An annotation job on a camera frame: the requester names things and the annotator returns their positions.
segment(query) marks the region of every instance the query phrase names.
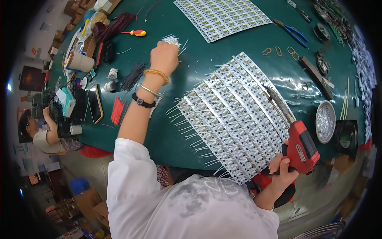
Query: woman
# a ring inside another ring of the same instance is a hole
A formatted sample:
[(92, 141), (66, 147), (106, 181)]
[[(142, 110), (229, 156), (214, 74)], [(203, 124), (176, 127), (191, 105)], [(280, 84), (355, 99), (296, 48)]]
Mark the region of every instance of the woman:
[(33, 144), (47, 154), (65, 154), (79, 150), (79, 153), (87, 158), (100, 158), (113, 155), (105, 150), (84, 145), (72, 138), (59, 138), (57, 124), (49, 116), (49, 107), (42, 110), (44, 120), (47, 124), (38, 128), (30, 110), (26, 110), (20, 117), (20, 132), (30, 138)]
[(289, 159), (272, 161), (270, 172), (280, 169), (280, 174), (254, 198), (246, 185), (197, 174), (160, 189), (143, 142), (154, 95), (177, 66), (177, 46), (158, 42), (144, 87), (133, 94), (122, 121), (108, 168), (112, 238), (277, 238), (274, 203), (298, 176), (288, 172)]

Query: green work table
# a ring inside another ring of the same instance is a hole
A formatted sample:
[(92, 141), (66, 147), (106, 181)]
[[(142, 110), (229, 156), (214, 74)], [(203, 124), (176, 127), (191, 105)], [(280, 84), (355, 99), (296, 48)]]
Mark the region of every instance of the green work table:
[[(137, 37), (128, 34), (119, 34), (113, 38), (116, 53), (123, 52), (129, 48), (132, 49), (123, 54), (116, 54), (111, 64), (100, 63), (95, 80), (100, 88), (102, 88), (104, 84), (108, 82), (106, 76), (109, 70), (111, 68), (117, 68), (119, 85), (122, 79), (129, 74), (137, 61), (150, 62), (150, 51), (157, 45), (157, 42), (160, 41), (162, 37), (174, 34), (179, 38), (181, 44), (184, 44), (186, 40), (189, 39), (187, 50), (183, 52), (184, 55), (179, 56), (179, 61), (181, 62), (171, 75), (169, 84), (163, 86), (160, 90), (161, 92), (166, 91), (165, 97), (153, 112), (147, 130), (144, 145), (149, 150), (150, 157), (156, 164), (211, 170), (215, 170), (220, 166), (219, 164), (214, 164), (206, 168), (204, 164), (212, 158), (200, 158), (198, 156), (206, 154), (208, 151), (202, 150), (198, 153), (194, 153), (194, 148), (191, 148), (190, 144), (199, 139), (193, 137), (190, 140), (185, 140), (182, 137), (183, 135), (180, 135), (178, 131), (184, 128), (184, 125), (175, 127), (175, 122), (171, 123), (172, 119), (169, 119), (165, 112), (176, 104), (174, 103), (173, 97), (182, 97), (183, 92), (193, 89), (196, 83), (205, 78), (205, 74), (216, 70), (217, 68), (213, 65), (227, 63), (232, 59), (233, 55), (236, 56), (242, 51), (260, 67), (276, 86), (284, 99), (289, 102), (289, 106), (297, 120), (302, 120), (305, 123), (321, 155), (320, 160), (329, 160), (337, 155), (334, 151), (333, 140), (327, 144), (321, 144), (316, 136), (316, 110), (319, 101), (325, 100), (325, 97), (321, 95), (316, 84), (312, 81), (308, 73), (303, 70), (301, 64), (295, 61), (292, 55), (287, 52), (287, 47), (291, 46), (300, 57), (306, 56), (313, 65), (316, 64), (315, 52), (323, 48), (323, 44), (314, 35), (313, 27), (318, 23), (324, 24), (324, 22), (315, 12), (313, 4), (302, 0), (295, 0), (298, 7), (303, 9), (313, 20), (313, 22), (307, 23), (300, 13), (293, 9), (285, 0), (252, 0), (270, 19), (275, 18), (280, 20), (286, 25), (302, 32), (309, 40), (307, 43), (308, 48), (303, 48), (285, 30), (274, 24), (258, 26), (215, 42), (207, 43), (198, 30), (171, 0), (161, 1), (156, 5), (147, 14), (147, 22), (144, 22), (144, 14), (155, 2), (155, 0), (147, 1), (146, 6), (138, 15), (139, 23), (136, 24), (134, 20), (126, 28), (126, 31), (145, 30), (147, 35), (145, 37)], [(143, 5), (144, 3), (140, 1), (121, 1), (112, 14), (108, 16), (108, 19), (112, 19), (123, 12), (136, 14)], [(63, 77), (61, 81), (62, 85), (66, 82), (66, 77), (64, 77), (61, 67), (62, 56), (63, 53), (67, 51), (70, 40), (80, 25), (81, 22), (73, 29), (60, 47), (58, 55), (56, 55), (53, 61), (48, 83), (48, 86), (52, 89), (54, 89), (54, 85), (60, 75)], [(326, 27), (328, 31), (330, 31), (332, 44), (324, 54), (324, 57), (331, 65), (328, 77), (331, 77), (331, 82), (335, 85), (335, 88), (331, 89), (333, 92), (333, 100), (331, 102), (334, 106), (336, 117), (339, 119), (348, 77), (350, 80), (350, 96), (354, 96), (354, 75), (356, 74), (356, 69), (351, 62), (352, 55), (350, 48), (347, 45), (343, 47), (336, 40), (330, 27)], [(282, 51), (281, 57), (276, 54), (275, 46), (280, 47)], [(262, 51), (267, 47), (272, 48), (272, 53), (263, 56)], [(80, 73), (78, 77), (81, 78), (83, 75), (84, 73)], [(304, 81), (311, 82), (308, 91), (302, 90), (301, 83)], [(81, 123), (83, 132), (78, 135), (80, 142), (113, 152), (119, 126), (115, 126), (115, 129), (111, 129), (102, 124), (114, 127), (110, 120), (114, 98), (118, 97), (122, 102), (127, 101), (129, 103), (133, 91), (134, 89), (129, 93), (125, 91), (116, 93), (101, 91), (102, 96), (100, 96), (100, 100), (104, 117), (98, 124), (94, 124), (90, 116), (90, 111), (87, 112), (86, 120)], [(306, 98), (301, 95), (309, 95), (312, 98)], [(352, 100), (352, 97), (350, 98), (347, 119), (358, 121), (358, 143), (364, 143), (364, 112), (362, 102), (360, 103), (360, 107), (356, 108), (354, 100)]]

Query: wire cutters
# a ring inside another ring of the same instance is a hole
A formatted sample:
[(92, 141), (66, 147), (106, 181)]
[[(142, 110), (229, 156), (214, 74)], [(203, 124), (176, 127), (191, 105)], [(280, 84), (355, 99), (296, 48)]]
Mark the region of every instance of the wire cutters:
[(287, 26), (285, 25), (284, 23), (280, 22), (279, 20), (276, 20), (276, 19), (272, 19), (272, 22), (275, 24), (275, 25), (278, 25), (282, 28), (284, 28), (286, 30), (287, 33), (289, 33), (289, 35), (291, 37), (293, 37), (298, 43), (300, 43), (301, 46), (303, 47), (307, 47), (306, 44), (304, 42), (302, 42), (300, 39), (298, 39), (296, 37), (296, 35), (293, 34), (296, 33), (299, 37), (301, 37), (305, 42), (308, 42), (308, 39), (299, 31), (297, 31), (295, 28), (291, 28), (290, 26)]

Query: black bracelet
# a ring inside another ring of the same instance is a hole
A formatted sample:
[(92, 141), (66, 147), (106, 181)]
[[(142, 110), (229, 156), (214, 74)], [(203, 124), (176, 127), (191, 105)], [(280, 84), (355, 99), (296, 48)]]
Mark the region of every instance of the black bracelet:
[(146, 103), (142, 99), (138, 98), (136, 93), (132, 94), (131, 96), (137, 102), (137, 105), (139, 105), (139, 106), (143, 106), (145, 108), (153, 108), (155, 106), (155, 102), (152, 104)]

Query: hair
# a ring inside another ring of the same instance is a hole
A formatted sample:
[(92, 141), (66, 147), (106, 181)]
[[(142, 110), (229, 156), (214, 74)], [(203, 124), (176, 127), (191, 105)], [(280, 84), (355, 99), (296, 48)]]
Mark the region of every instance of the hair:
[(26, 130), (26, 127), (28, 126), (28, 123), (31, 117), (32, 117), (31, 110), (27, 109), (21, 115), (19, 120), (20, 132), (23, 136), (25, 136), (28, 139), (32, 139), (32, 137), (29, 135), (28, 131)]

